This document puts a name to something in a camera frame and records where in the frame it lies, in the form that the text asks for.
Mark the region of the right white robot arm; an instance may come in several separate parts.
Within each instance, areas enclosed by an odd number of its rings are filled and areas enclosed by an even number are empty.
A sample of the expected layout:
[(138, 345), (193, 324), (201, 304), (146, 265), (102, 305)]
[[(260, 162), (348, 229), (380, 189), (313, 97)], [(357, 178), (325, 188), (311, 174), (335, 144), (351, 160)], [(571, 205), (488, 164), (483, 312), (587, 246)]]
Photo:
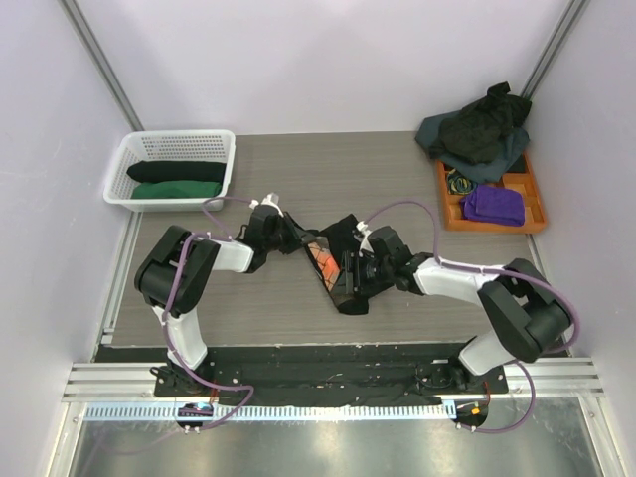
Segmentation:
[(534, 362), (573, 323), (563, 300), (524, 259), (493, 267), (444, 260), (411, 252), (394, 229), (382, 227), (356, 234), (334, 263), (326, 289), (343, 314), (367, 313), (370, 299), (390, 288), (483, 309), (490, 331), (469, 340), (449, 361), (449, 381), (463, 393), (501, 365)]

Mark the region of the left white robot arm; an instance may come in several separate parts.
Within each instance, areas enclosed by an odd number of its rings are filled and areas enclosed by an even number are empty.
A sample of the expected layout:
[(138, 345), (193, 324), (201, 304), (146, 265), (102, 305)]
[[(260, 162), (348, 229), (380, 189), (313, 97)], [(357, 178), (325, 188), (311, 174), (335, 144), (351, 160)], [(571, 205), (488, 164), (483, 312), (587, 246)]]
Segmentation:
[(250, 385), (213, 381), (198, 304), (214, 271), (251, 274), (265, 265), (271, 252), (291, 254), (315, 238), (314, 230), (303, 229), (273, 205), (257, 205), (235, 238), (168, 228), (134, 277), (134, 287), (158, 318), (167, 345), (166, 364), (150, 369), (161, 395), (253, 391)]

